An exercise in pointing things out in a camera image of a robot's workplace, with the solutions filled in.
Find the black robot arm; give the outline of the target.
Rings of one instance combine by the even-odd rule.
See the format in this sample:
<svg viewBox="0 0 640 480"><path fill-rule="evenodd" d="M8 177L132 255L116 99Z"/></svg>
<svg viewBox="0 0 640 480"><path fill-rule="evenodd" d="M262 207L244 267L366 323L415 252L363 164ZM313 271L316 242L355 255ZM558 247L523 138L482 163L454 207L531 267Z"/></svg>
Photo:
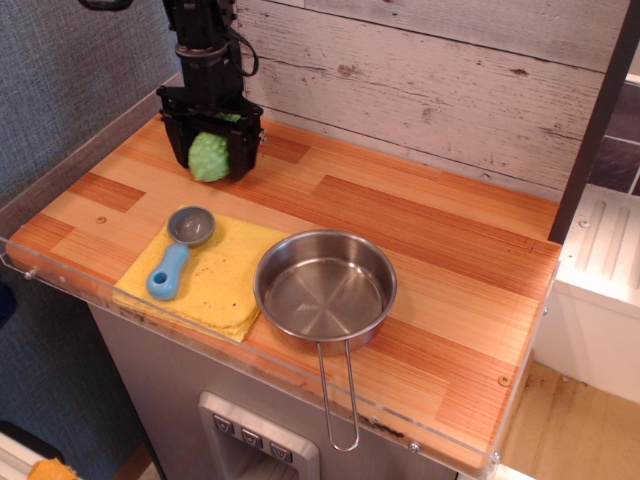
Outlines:
<svg viewBox="0 0 640 480"><path fill-rule="evenodd" d="M179 165L189 167L189 151L203 133L221 137L229 177L239 180L254 168L263 137L263 110L244 96L245 79L257 73L242 67L241 47L250 43L236 32L232 1L166 1L169 26L176 33L184 85L160 87L161 119Z"/></svg>

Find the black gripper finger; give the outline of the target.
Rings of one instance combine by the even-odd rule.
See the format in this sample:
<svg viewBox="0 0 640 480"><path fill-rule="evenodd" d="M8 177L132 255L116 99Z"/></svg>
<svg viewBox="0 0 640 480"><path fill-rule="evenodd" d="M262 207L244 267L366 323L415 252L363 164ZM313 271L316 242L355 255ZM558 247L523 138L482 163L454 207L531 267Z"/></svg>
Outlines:
<svg viewBox="0 0 640 480"><path fill-rule="evenodd" d="M178 164L187 168L189 149L198 131L192 127L188 119L175 117L167 112L161 113L161 119Z"/></svg>
<svg viewBox="0 0 640 480"><path fill-rule="evenodd" d="M256 164L258 148L264 140L264 129L249 127L241 129L233 127L227 136L229 177L240 180L248 174Z"/></svg>

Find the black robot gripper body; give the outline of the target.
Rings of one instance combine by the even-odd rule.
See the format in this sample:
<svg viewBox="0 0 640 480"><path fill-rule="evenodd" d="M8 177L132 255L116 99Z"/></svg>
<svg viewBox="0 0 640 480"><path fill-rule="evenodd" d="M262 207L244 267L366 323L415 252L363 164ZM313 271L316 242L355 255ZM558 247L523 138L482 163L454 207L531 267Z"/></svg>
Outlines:
<svg viewBox="0 0 640 480"><path fill-rule="evenodd" d="M244 98L241 50L238 47L178 47L182 87L161 87L162 120L171 138L193 136L199 127L224 134L233 128L253 137L261 134L262 110Z"/></svg>

